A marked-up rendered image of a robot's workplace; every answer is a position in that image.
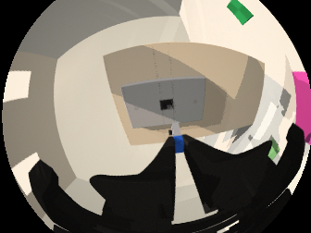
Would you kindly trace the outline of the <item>magenta flat square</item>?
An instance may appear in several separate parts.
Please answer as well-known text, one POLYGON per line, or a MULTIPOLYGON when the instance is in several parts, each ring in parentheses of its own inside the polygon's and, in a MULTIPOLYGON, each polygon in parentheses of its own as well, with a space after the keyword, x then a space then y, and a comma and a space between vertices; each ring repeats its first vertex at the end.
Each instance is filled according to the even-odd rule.
POLYGON ((303 129, 305 142, 311 145, 311 88, 306 72, 292 72, 296 88, 296 123, 303 129))

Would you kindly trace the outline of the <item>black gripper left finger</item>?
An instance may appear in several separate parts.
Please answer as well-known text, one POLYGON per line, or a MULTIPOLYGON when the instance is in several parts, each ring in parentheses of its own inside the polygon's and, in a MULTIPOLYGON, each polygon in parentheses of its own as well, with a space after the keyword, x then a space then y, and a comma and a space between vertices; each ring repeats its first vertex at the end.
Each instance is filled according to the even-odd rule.
POLYGON ((174 221, 175 205, 175 141, 169 136, 162 150, 140 175, 95 175, 90 184, 104 199, 122 202, 162 202, 166 216, 174 221))

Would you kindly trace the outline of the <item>small green block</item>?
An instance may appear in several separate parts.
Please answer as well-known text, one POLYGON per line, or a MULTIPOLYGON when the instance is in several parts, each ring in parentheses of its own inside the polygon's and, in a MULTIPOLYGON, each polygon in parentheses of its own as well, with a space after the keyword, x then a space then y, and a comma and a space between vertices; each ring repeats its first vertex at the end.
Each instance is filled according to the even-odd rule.
POLYGON ((269 151, 269 154, 267 156, 269 156, 269 158, 271 158, 271 161, 273 161, 273 158, 275 156, 277 156, 277 153, 280 151, 280 147, 277 145, 277 143, 275 142, 275 140, 271 140, 273 141, 273 146, 271 146, 271 149, 269 151))

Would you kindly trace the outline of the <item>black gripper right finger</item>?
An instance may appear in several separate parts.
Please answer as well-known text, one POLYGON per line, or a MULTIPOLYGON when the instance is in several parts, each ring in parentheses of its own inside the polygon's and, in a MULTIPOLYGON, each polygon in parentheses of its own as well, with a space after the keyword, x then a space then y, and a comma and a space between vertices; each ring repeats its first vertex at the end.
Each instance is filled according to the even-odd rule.
POLYGON ((226 197, 240 174, 263 160, 273 146, 273 141, 267 140, 249 151, 232 154, 208 146, 206 142, 188 134, 181 136, 184 139, 185 160, 192 172, 205 214, 217 210, 216 205, 226 197))

